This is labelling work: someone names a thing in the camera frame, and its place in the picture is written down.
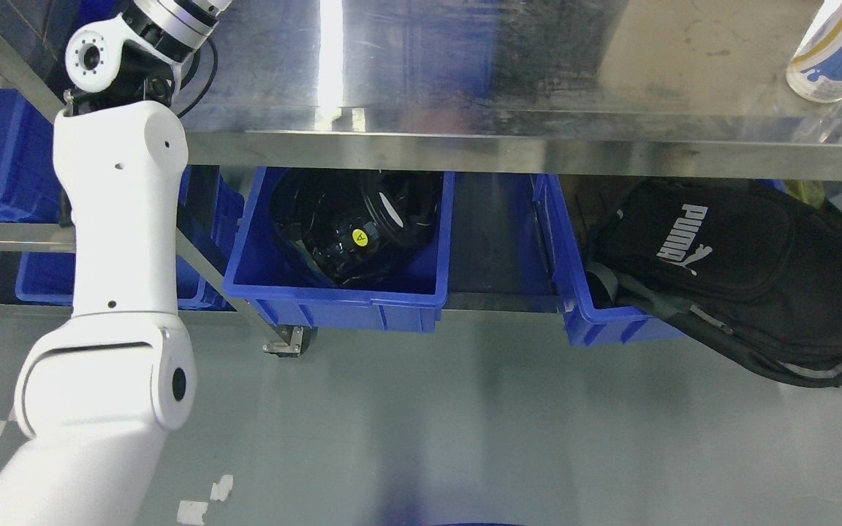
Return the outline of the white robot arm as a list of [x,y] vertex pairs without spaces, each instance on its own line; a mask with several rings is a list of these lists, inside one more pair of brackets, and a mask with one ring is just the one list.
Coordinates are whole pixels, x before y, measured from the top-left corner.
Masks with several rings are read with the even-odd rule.
[[188,145],[171,104],[227,1],[129,1],[68,40],[53,166],[75,228],[72,313],[15,385],[26,442],[0,470],[0,525],[131,525],[196,399],[178,316]]

